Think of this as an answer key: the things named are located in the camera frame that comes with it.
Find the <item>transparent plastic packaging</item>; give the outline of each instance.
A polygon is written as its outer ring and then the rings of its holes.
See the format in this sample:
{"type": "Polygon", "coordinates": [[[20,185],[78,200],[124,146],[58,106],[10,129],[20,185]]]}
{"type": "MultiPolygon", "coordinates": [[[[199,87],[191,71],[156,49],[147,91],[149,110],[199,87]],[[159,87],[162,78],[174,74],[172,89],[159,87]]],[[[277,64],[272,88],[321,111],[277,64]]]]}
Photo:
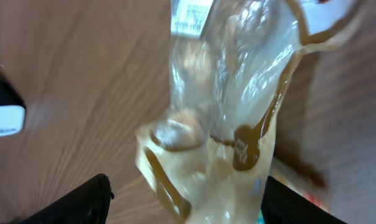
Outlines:
{"type": "Polygon", "coordinates": [[[364,6],[214,0],[199,37],[174,33],[171,105],[137,131],[136,165],[176,222],[257,221],[291,74],[304,54],[343,44],[364,6]]]}

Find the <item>wooden table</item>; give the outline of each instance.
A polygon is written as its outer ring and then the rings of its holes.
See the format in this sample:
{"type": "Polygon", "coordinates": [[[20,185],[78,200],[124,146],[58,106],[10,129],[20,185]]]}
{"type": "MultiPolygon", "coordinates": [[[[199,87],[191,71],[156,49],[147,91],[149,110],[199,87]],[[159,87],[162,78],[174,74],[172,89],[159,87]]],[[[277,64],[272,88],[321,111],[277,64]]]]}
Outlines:
{"type": "MultiPolygon", "coordinates": [[[[172,223],[134,166],[134,131],[169,101],[169,23],[169,0],[0,1],[0,67],[27,104],[0,138],[0,222],[105,173],[107,223],[172,223]]],[[[278,125],[277,153],[326,177],[333,214],[376,223],[376,4],[343,49],[304,58],[278,125]]]]}

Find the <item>black and white device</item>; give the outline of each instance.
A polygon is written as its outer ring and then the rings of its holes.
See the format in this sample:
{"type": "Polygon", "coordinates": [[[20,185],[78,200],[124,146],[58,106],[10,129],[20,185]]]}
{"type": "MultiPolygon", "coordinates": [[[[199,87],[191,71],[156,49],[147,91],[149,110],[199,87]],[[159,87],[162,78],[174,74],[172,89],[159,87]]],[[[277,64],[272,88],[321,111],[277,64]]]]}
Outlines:
{"type": "Polygon", "coordinates": [[[25,108],[24,102],[10,84],[0,80],[0,137],[22,130],[25,108]]]}

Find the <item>plastic bag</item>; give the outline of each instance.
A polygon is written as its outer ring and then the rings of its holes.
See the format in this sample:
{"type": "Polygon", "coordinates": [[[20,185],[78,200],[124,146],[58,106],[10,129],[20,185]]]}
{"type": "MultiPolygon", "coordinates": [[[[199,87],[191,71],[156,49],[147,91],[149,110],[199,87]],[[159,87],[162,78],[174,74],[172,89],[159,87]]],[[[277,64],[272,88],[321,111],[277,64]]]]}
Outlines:
{"type": "Polygon", "coordinates": [[[173,0],[171,105],[136,165],[178,223],[255,223],[276,114],[301,57],[355,31],[362,1],[173,0]]]}

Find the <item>barcode label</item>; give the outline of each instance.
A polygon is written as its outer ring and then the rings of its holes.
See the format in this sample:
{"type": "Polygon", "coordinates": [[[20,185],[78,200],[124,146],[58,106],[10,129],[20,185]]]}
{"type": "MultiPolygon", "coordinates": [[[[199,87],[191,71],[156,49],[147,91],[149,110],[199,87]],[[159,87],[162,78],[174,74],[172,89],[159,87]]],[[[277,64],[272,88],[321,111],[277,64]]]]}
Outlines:
{"type": "Polygon", "coordinates": [[[213,0],[180,0],[177,7],[172,5],[171,34],[199,38],[212,4],[213,0]]]}

